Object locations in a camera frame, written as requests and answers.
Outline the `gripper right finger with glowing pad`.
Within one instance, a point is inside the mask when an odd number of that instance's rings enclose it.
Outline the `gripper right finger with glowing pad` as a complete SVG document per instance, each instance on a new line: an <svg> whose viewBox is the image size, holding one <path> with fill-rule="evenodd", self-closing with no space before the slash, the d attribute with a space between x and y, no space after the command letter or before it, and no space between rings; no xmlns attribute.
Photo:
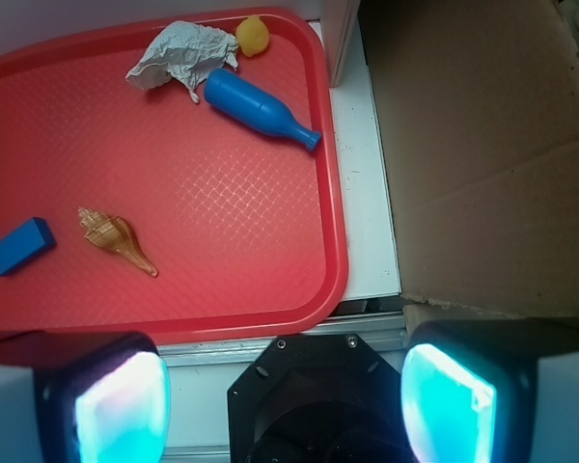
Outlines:
<svg viewBox="0 0 579 463"><path fill-rule="evenodd" d="M579 317L422 322L400 403L420 462L579 462Z"/></svg>

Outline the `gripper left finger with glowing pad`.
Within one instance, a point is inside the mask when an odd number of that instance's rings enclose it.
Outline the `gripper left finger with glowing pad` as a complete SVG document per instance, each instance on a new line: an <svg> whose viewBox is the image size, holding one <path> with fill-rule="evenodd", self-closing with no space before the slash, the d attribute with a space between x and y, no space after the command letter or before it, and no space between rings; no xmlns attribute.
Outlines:
<svg viewBox="0 0 579 463"><path fill-rule="evenodd" d="M139 332L0 332L0 462L158 462L170 380Z"/></svg>

